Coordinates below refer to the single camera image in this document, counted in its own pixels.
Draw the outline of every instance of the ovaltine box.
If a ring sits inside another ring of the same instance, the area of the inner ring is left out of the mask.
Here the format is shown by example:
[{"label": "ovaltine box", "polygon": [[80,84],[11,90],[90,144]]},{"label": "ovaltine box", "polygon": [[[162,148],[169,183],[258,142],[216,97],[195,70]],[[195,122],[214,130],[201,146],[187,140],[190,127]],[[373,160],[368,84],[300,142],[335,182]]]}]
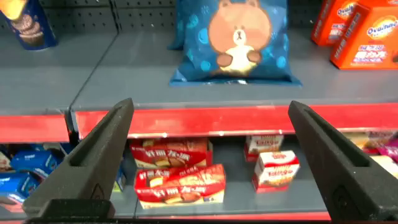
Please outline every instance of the ovaltine box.
[{"label": "ovaltine box", "polygon": [[259,153],[279,151],[284,136],[282,134],[265,134],[261,136],[247,136],[244,155],[246,162],[256,162]]},{"label": "ovaltine box", "polygon": [[358,0],[324,0],[312,31],[312,40],[321,46],[336,43],[346,30],[346,21],[356,2]]},{"label": "ovaltine box", "polygon": [[134,189],[144,209],[221,203],[224,199],[225,174],[221,164],[139,170]]},{"label": "ovaltine box", "polygon": [[257,193],[287,190],[299,168],[293,151],[261,153],[254,168],[254,188]]},{"label": "ovaltine box", "polygon": [[213,160],[207,138],[136,139],[130,149],[140,168],[208,166]]},{"label": "ovaltine box", "polygon": [[398,69],[397,1],[359,1],[330,60],[340,69]]}]

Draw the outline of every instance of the bear pillow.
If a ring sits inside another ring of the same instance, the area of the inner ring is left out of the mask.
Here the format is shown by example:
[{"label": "bear pillow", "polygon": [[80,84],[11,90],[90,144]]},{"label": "bear pillow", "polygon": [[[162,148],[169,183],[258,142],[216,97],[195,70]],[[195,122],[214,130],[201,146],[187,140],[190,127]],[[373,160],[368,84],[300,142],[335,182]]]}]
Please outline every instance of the bear pillow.
[{"label": "bear pillow", "polygon": [[300,85],[288,63],[286,0],[197,0],[183,10],[185,56],[171,85]]}]

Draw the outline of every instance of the store shelf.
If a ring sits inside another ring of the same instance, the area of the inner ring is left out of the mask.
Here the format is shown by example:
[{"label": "store shelf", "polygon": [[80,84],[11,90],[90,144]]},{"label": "store shelf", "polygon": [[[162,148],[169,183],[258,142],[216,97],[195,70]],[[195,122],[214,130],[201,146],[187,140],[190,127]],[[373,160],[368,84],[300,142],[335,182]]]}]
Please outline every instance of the store shelf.
[{"label": "store shelf", "polygon": [[310,41],[310,30],[289,31],[290,66],[303,87],[170,87],[183,54],[166,49],[173,36],[139,31],[117,37],[72,105],[81,138],[127,97],[136,108],[130,138],[292,133],[292,100],[312,105],[341,130],[398,129],[397,72],[338,70],[328,60],[330,49]]},{"label": "store shelf", "polygon": [[37,52],[1,35],[0,142],[69,141],[64,113],[115,35],[61,35]]},{"label": "store shelf", "polygon": [[[300,159],[301,168],[288,191],[268,194],[254,192],[251,183],[254,164],[244,161],[243,138],[221,138],[212,142],[213,162],[223,164],[226,171],[227,184],[223,203],[143,210],[140,203],[136,203],[136,196],[130,185],[127,188],[128,192],[124,192],[124,200],[120,199],[122,197],[112,200],[117,208],[116,216],[131,217],[136,211],[138,218],[330,219],[305,156],[295,138],[287,138],[282,150],[294,150]],[[135,167],[134,164],[130,165],[129,179],[130,184],[133,184]]]}]

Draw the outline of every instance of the gray shelf surface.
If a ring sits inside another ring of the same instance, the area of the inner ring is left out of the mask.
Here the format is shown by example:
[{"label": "gray shelf surface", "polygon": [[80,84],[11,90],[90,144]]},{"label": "gray shelf surface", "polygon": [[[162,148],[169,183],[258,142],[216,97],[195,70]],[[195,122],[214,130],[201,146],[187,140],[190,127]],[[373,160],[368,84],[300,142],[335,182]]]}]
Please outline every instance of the gray shelf surface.
[{"label": "gray shelf surface", "polygon": [[330,49],[317,47],[309,29],[289,30],[290,66],[303,87],[280,85],[199,85],[171,87],[183,52],[167,50],[173,32],[120,34],[73,110],[100,110],[131,97],[136,108],[202,106],[382,103],[398,101],[397,70],[342,71],[329,61]]},{"label": "gray shelf surface", "polygon": [[32,52],[0,35],[0,114],[64,113],[115,36],[65,34],[56,47]]},{"label": "gray shelf surface", "polygon": [[134,161],[124,166],[127,182],[130,185],[121,194],[113,194],[111,201],[116,207],[117,217],[151,217],[184,215],[222,215],[254,213],[289,213],[289,212],[325,212],[326,207],[318,191],[305,156],[299,149],[297,140],[288,137],[282,150],[294,150],[300,159],[301,168],[288,191],[256,194],[251,183],[254,163],[247,163],[243,155],[243,138],[221,138],[212,140],[214,144],[215,164],[223,164],[226,171],[226,193],[224,202],[209,205],[184,207],[165,207],[142,209],[137,203],[133,189],[133,177],[136,171]]}]

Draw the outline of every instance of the product packaging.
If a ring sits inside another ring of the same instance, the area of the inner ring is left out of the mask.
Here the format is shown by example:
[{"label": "product packaging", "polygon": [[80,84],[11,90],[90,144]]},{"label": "product packaging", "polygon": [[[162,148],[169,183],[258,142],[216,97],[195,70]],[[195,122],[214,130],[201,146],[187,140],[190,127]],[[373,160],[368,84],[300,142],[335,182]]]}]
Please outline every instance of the product packaging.
[{"label": "product packaging", "polygon": [[259,153],[279,151],[284,136],[282,134],[266,134],[262,136],[247,136],[244,146],[246,162],[256,162]]},{"label": "product packaging", "polygon": [[378,147],[377,149],[380,154],[389,156],[398,163],[398,139],[394,139],[386,145]]},{"label": "product packaging", "polygon": [[224,168],[217,164],[208,167],[139,170],[134,189],[143,209],[147,209],[221,203],[225,185]]},{"label": "product packaging", "polygon": [[46,142],[43,144],[31,144],[31,146],[36,151],[59,151],[63,156],[69,155],[73,150],[73,146],[69,143]]},{"label": "product packaging", "polygon": [[112,192],[122,192],[125,185],[126,176],[123,173],[122,167],[120,167],[118,173],[116,174],[116,180],[114,182]]},{"label": "product packaging", "polygon": [[324,0],[311,38],[317,45],[334,45],[346,30],[358,0]]},{"label": "product packaging", "polygon": [[398,165],[388,156],[371,156],[381,167],[398,179]]},{"label": "product packaging", "polygon": [[287,190],[299,168],[293,151],[261,153],[252,179],[256,193]]},{"label": "product packaging", "polygon": [[208,166],[213,160],[208,138],[135,139],[130,150],[139,168]]},{"label": "product packaging", "polygon": [[61,163],[50,151],[20,151],[11,160],[16,171],[29,171],[47,178]]},{"label": "product packaging", "polygon": [[57,44],[39,0],[0,0],[0,10],[26,50],[42,50]]},{"label": "product packaging", "polygon": [[186,2],[185,56],[171,85],[301,84],[289,67],[286,0]]},{"label": "product packaging", "polygon": [[360,1],[336,43],[331,61],[340,69],[398,69],[398,4]]},{"label": "product packaging", "polygon": [[394,137],[395,133],[395,131],[363,131],[343,134],[363,151],[374,152],[372,149],[387,144]]},{"label": "product packaging", "polygon": [[11,155],[7,150],[7,146],[0,144],[0,172],[12,170],[10,162]]},{"label": "product packaging", "polygon": [[22,203],[39,186],[27,172],[0,173],[0,205],[13,213],[22,213]]}]

